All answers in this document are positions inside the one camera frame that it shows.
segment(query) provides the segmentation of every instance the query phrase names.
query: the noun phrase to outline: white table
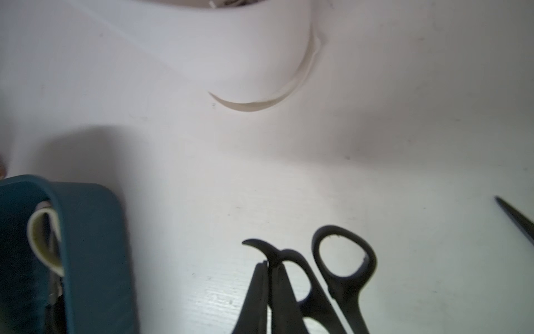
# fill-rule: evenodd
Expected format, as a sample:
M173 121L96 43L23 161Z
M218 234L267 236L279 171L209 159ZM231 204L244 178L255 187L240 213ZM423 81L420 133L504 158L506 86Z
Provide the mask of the white table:
M325 45L306 84L240 113L68 3L1 0L9 175L123 200L145 334L231 332L263 260L241 241L312 261L324 224L378 255L360 299L372 333L532 332L534 249L492 199L534 218L532 2L314 8ZM356 268L336 249L333 269Z

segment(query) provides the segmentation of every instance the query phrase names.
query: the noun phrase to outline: scissor handle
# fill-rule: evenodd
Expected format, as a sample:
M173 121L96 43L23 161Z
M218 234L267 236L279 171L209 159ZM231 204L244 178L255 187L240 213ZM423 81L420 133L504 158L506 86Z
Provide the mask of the scissor handle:
M345 237L360 246L365 252L362 265L350 276L342 277L332 273L323 262L319 253L321 242L328 236ZM339 305L355 334L367 334L368 330L360 312L358 298L361 289L369 281L376 269L376 255L371 246L358 235L339 226L327 225L319 228L313 235L311 250L315 263L326 281L328 292Z
M273 245L259 239L248 239L243 241L243 244L255 247L265 254L267 260L269 261L269 268L271 269L283 267L283 261L291 261L301 267L310 281L310 291L308 295L299 302L295 301L302 313L302 316L315 319L331 334L347 334L339 318L337 317L332 304L326 297L323 288L321 288L317 277L313 274L313 270L306 261L306 258L302 256L301 253L298 253L295 250L279 250ZM275 279L275 277L272 277L271 287L278 286L283 283L284 282L279 282L277 278ZM269 306L273 310L273 317L278 317L280 313L278 312L277 315L274 313L275 310L279 309L279 307L273 305L273 302L274 300L270 300ZM302 319L293 319L292 321L297 323L301 322Z

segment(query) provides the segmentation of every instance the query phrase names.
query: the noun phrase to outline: black handle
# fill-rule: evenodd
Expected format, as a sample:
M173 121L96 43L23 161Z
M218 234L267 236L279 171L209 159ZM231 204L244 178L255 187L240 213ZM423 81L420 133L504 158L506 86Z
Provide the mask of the black handle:
M335 275L328 270L323 262L319 253L319 246L323 239L331 235L345 237L364 250L364 261L354 274L347 277ZM360 291L371 276L373 276L376 269L376 255L374 250L365 240L356 234L334 225L323 226L315 232L311 242L311 249L317 267L326 281L330 296L336 300L353 332L355 334L368 334L369 331L360 312L358 298Z
M282 262L269 264L272 334L309 334Z
M268 268L267 261L263 261L254 268L247 295L232 334L265 334L268 298Z
M330 303L330 300L326 297L323 288L321 288L321 285L317 281L317 277L313 274L310 265L301 253L294 250L281 251L273 245L259 239L245 240L243 244L255 247L262 253L264 253L267 257L267 260L269 261L269 268L278 268L279 266L283 266L283 261L291 261L301 267L302 270L304 270L304 272L306 273L308 279L310 280L310 292L308 293L306 298L298 302L298 307L300 309L300 312L302 313L302 316L315 319L317 322L323 325L323 327L331 334L347 333L345 332L343 325L337 317L334 308ZM275 276L273 275L271 282L271 291L274 291L277 286L283 283L284 281L275 279ZM294 298L292 290L288 293L290 293L291 297ZM275 308L277 308L277 306L273 305L274 300L272 302L273 303L270 304L270 306L273 310L274 317L274 310Z

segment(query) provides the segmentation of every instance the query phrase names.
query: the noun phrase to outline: white cup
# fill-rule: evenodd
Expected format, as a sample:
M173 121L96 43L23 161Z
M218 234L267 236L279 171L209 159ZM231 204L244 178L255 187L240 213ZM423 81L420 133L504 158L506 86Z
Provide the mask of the white cup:
M191 0L72 0L147 52L233 103L276 98L310 41L310 0L240 7L181 6Z

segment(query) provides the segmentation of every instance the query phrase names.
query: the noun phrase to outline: dark teal bin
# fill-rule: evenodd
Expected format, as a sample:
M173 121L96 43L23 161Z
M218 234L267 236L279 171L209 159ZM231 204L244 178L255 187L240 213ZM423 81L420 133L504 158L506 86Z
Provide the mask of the dark teal bin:
M117 198L98 184L49 182L33 175L0 181L0 322L16 334L43 333L49 271L26 239L28 218L43 200L52 203L61 222L68 334L137 333Z

